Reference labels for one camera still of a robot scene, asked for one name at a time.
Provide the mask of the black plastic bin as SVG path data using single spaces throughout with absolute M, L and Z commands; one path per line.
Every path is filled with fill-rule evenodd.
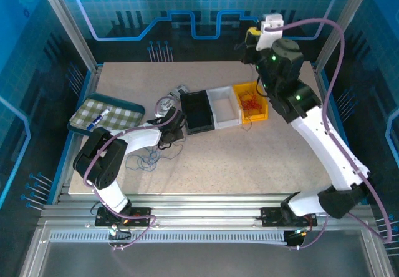
M 214 130 L 213 112 L 205 90 L 182 94 L 181 108 L 186 115 L 186 132 L 188 135 Z

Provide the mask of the crumpled white printed packet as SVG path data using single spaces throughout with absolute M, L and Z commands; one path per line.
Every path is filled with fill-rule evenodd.
M 169 110 L 172 106 L 180 102 L 183 94 L 188 94 L 189 90 L 184 84 L 178 85 L 171 90 L 166 97 L 160 102 L 160 108 L 162 111 Z

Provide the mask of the white plastic bin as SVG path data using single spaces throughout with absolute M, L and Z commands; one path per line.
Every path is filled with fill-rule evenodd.
M 241 125 L 241 111 L 231 85 L 208 89 L 206 93 L 216 130 Z

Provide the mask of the yellow plastic bin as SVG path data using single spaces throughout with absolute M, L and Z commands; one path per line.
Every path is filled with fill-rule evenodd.
M 259 86 L 254 82 L 234 84 L 233 90 L 241 112 L 241 122 L 251 124 L 267 120 L 269 117 L 268 103 L 259 94 Z

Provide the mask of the blue white marker pen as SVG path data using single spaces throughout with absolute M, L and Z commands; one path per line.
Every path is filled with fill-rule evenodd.
M 86 130 L 90 131 L 94 129 L 94 127 L 110 112 L 109 109 L 105 109 L 102 111 L 89 125 L 87 126 Z

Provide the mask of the grey metal front panel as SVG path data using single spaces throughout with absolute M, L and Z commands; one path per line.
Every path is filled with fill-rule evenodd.
M 399 277 L 390 256 L 366 230 L 309 234 L 301 250 L 265 243 L 135 243 L 49 241 L 36 231 L 16 277 Z

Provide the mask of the blue aluminium table side rail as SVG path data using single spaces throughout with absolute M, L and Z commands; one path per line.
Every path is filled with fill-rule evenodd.
M 339 118 L 334 98 L 332 94 L 327 96 L 327 92 L 330 85 L 327 76 L 325 75 L 323 70 L 321 72 L 317 72 L 316 70 L 314 70 L 314 73 L 318 88 L 320 90 L 320 94 L 322 96 L 322 101 L 323 103 L 325 102 L 327 103 L 326 116 L 330 131 L 334 134 L 335 138 L 339 141 L 339 143 L 343 148 L 349 148 L 347 137 L 344 132 L 342 122 Z M 350 176 L 355 177 L 356 182 L 360 182 L 360 184 L 351 182 L 349 190 L 339 190 L 337 188 L 336 191 L 341 192 L 343 195 L 346 195 L 348 197 L 351 196 L 355 200 L 355 203 L 363 201 L 367 196 L 367 194 L 369 193 L 369 190 L 367 189 L 366 186 L 362 186 L 363 183 L 362 179 L 355 174 L 354 169 L 350 166 L 350 164 L 346 164 L 345 168 L 349 169 Z
M 77 110 L 82 105 L 88 95 L 96 90 L 102 67 L 103 65 L 100 64 L 95 72 L 87 72 L 77 104 L 75 106 L 75 110 Z M 79 151 L 82 139 L 83 136 L 81 134 L 77 134 L 68 130 L 62 155 L 60 157 L 60 161 L 47 198 L 48 205 L 57 204 L 64 185 L 67 184 L 67 187 L 69 187 L 70 181 L 72 180 L 73 176 L 72 162 L 77 152 Z

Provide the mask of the aluminium front rail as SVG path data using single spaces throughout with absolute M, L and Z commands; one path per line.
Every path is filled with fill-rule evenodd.
M 176 194 L 129 195 L 133 207 L 150 207 L 160 228 L 260 228 L 260 209 L 278 207 L 286 194 Z M 39 224 L 80 225 L 94 222 L 90 209 L 97 201 L 94 195 L 62 194 L 55 205 L 47 205 Z

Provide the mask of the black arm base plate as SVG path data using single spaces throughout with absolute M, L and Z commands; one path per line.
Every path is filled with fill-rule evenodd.
M 261 208 L 260 220 L 263 227 L 313 227 L 317 226 L 315 214 L 296 216 L 289 210 L 279 207 Z
M 150 224 L 151 208 L 132 208 L 130 216 L 133 219 L 121 218 L 114 215 L 105 207 L 100 207 L 95 216 L 96 227 L 112 227 L 116 225 L 120 228 L 128 227 L 148 227 Z

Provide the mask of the aluminium frame post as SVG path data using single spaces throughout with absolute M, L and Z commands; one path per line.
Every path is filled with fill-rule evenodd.
M 363 0 L 347 0 L 347 2 L 345 3 L 337 20 L 337 24 L 342 28 L 343 32 L 346 31 L 349 24 L 352 22 L 362 1 Z M 329 34 L 315 62 L 315 73 L 317 75 L 321 75 L 336 47 L 340 44 L 340 40 L 340 33 L 335 28 L 333 28 L 333 31 Z
M 95 60 L 64 0 L 48 0 L 48 2 L 88 70 L 91 73 L 96 73 L 98 69 L 97 61 Z

